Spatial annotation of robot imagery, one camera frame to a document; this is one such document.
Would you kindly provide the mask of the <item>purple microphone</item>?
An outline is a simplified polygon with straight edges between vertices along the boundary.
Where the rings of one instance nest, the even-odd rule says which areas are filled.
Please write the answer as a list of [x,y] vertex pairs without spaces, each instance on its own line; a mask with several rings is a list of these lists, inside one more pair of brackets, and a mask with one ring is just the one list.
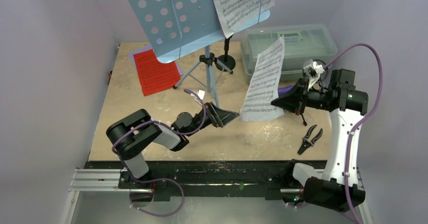
[[287,95],[289,92],[293,92],[295,89],[294,85],[285,86],[282,88],[278,88],[278,97],[282,97],[284,95]]

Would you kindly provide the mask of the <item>white sheet music page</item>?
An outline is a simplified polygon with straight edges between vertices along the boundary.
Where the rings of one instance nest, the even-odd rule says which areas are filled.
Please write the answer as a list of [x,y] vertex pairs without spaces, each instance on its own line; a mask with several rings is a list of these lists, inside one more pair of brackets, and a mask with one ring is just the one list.
[[285,53],[284,37],[259,53],[240,112],[244,122],[266,122],[284,116],[284,110],[271,104],[279,97],[278,85]]

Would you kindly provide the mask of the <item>red folder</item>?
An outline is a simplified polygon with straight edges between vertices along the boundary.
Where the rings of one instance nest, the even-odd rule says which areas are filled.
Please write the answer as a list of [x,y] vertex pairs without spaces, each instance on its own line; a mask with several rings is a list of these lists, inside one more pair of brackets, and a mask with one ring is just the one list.
[[133,54],[132,59],[144,96],[172,88],[181,78],[176,63],[159,62],[152,49]]

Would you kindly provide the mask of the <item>light blue music stand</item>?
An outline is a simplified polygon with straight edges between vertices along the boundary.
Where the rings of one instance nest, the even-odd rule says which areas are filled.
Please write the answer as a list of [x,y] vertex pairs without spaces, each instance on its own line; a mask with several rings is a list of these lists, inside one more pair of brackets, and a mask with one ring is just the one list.
[[210,46],[226,39],[213,0],[128,0],[157,59],[171,63],[204,49],[206,91],[218,98]]

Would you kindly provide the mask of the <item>black tripod microphone stand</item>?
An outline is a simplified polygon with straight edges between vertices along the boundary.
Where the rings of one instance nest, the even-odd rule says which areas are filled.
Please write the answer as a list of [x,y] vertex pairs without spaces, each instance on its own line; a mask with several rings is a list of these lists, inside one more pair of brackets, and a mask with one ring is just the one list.
[[301,116],[303,125],[307,126],[307,121],[304,118],[304,111],[306,107],[307,97],[309,91],[315,84],[319,84],[320,88],[323,88],[322,74],[327,74],[328,67],[327,63],[320,59],[309,59],[307,60],[302,69],[303,78],[301,80],[301,93],[298,101],[297,115]]

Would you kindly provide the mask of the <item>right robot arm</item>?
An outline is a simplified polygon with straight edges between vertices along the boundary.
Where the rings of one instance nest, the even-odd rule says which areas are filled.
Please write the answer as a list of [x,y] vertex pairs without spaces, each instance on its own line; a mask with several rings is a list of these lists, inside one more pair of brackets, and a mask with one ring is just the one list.
[[365,191],[358,188],[356,157],[360,126],[367,113],[368,94],[356,90],[355,72],[333,70],[327,89],[308,87],[308,79],[300,78],[286,93],[271,101],[296,115],[306,107],[326,110],[331,118],[332,142],[330,156],[322,174],[302,161],[293,159],[279,174],[289,187],[303,188],[303,201],[347,212],[364,202]]

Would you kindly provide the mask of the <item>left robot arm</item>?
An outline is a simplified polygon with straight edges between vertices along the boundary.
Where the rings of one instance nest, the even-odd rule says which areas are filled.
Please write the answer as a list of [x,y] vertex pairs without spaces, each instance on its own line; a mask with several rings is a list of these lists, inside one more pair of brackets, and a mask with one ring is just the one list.
[[238,112],[221,109],[209,102],[204,103],[197,114],[180,113],[168,126],[153,120],[145,109],[140,109],[110,125],[106,136],[113,145],[112,151],[131,173],[131,182],[137,188],[145,188],[150,183],[150,174],[142,152],[149,144],[179,151],[189,144],[189,136],[209,125],[222,128],[238,117]]

